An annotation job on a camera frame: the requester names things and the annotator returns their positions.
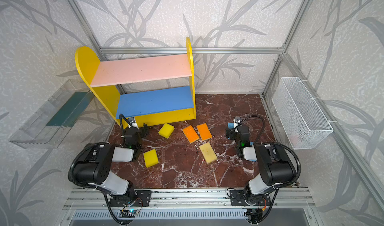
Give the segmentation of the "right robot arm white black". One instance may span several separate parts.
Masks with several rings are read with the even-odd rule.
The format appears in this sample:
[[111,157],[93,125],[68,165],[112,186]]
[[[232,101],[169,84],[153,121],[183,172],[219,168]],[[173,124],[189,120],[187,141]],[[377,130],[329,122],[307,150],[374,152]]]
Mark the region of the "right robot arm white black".
[[271,205],[271,193],[298,180],[300,160],[285,145],[276,142],[252,143],[249,127],[239,123],[228,124],[226,137],[236,142],[237,154],[241,159],[256,162],[259,168],[259,174],[249,180],[243,190],[230,189],[227,192],[232,206],[266,208]]

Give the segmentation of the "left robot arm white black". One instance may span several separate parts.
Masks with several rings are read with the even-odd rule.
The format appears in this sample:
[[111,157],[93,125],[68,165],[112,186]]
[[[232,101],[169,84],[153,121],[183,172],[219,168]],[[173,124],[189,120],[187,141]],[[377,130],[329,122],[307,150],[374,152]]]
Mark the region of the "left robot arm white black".
[[131,181],[111,171],[113,162],[130,163],[142,153],[142,139],[149,133],[148,126],[136,125],[123,130],[123,145],[109,143],[87,144],[72,162],[68,179],[76,186],[94,189],[107,197],[109,207],[148,207],[151,191],[136,191]]

